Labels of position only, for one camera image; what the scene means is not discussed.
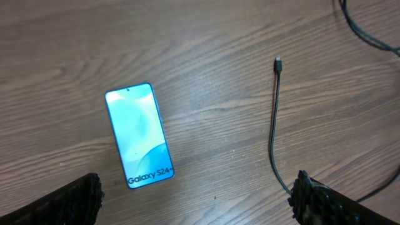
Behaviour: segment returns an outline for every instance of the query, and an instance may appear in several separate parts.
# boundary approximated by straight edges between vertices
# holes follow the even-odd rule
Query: table surface
[[[400,46],[399,0],[354,0]],[[400,162],[400,59],[369,47],[333,0],[2,0],[0,215],[89,173],[97,224],[296,224],[268,159],[352,199]],[[125,184],[104,93],[150,82],[176,170]],[[363,205],[400,223],[400,179]]]

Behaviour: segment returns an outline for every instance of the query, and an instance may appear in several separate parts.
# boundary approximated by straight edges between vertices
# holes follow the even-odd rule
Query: phone frame
[[[136,87],[136,86],[140,86],[140,85],[143,85],[143,84],[148,84],[148,85],[150,86],[151,92],[152,92],[152,96],[153,96],[153,99],[154,99],[154,102],[156,103],[156,109],[157,109],[158,119],[159,119],[160,124],[161,124],[162,135],[164,136],[165,144],[166,144],[167,151],[168,151],[168,155],[169,155],[169,160],[170,160],[170,162],[171,162],[172,176],[171,176],[171,177],[164,178],[164,179],[161,179],[161,180],[158,180],[158,181],[155,181],[155,182],[152,182],[152,183],[149,183],[149,184],[145,184],[145,185],[142,185],[142,186],[139,186],[139,187],[130,187],[130,186],[129,186],[129,183],[128,183],[128,179],[127,179],[127,177],[126,177],[125,168],[124,168],[124,164],[123,164],[123,159],[122,159],[122,156],[121,156],[121,152],[120,152],[120,150],[119,150],[119,146],[118,146],[118,142],[117,142],[117,136],[116,136],[116,133],[115,133],[115,130],[114,130],[114,125],[113,125],[113,119],[111,118],[110,108],[108,107],[108,102],[107,102],[107,99],[106,99],[106,95],[107,95],[107,93],[110,93],[110,92],[113,92],[113,91],[120,91],[120,90],[123,90],[123,89],[130,89],[130,88],[134,88],[134,87]],[[114,134],[113,136],[114,136],[114,140],[115,140],[115,143],[116,143],[116,146],[117,146],[119,161],[120,161],[120,163],[121,163],[122,171],[124,172],[124,179],[125,179],[125,183],[126,183],[127,187],[128,187],[129,189],[131,189],[131,190],[134,190],[134,189],[143,188],[143,187],[145,187],[145,186],[148,186],[148,185],[151,185],[151,184],[155,184],[155,183],[158,183],[158,182],[165,181],[165,180],[168,180],[168,179],[173,178],[173,177],[175,176],[175,167],[174,167],[174,164],[173,164],[173,159],[172,159],[172,157],[171,157],[171,152],[169,151],[168,141],[167,141],[167,137],[166,137],[165,131],[164,131],[163,119],[161,118],[161,114],[160,114],[160,110],[159,110],[159,107],[158,107],[158,102],[157,102],[157,99],[156,99],[156,94],[154,93],[153,85],[151,85],[149,82],[143,82],[143,83],[141,83],[141,84],[135,84],[135,85],[129,86],[129,87],[123,87],[123,88],[113,89],[113,90],[107,91],[107,92],[104,94],[104,100],[105,100],[105,102],[106,102],[108,117],[109,117],[109,121],[110,121],[110,124],[111,124],[111,127],[112,127],[112,133]]]

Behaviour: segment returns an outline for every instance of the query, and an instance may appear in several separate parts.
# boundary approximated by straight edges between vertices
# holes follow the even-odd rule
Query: phone screen
[[[150,84],[106,93],[106,103],[129,188],[174,176],[158,105]]]

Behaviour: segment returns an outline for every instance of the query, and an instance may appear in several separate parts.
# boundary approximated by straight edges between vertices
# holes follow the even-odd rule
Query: wooden table
[[[353,0],[400,46],[399,0]],[[369,47],[330,0],[2,0],[0,215],[85,175],[97,224],[297,224],[268,160],[357,199],[400,162],[400,59]],[[104,93],[154,86],[173,179],[129,190]],[[363,204],[400,223],[400,179]]]

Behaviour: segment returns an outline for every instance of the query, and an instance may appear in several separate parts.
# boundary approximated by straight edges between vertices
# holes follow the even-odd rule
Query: smartphone
[[[175,174],[153,87],[138,84],[106,93],[106,104],[127,186],[131,189]]]

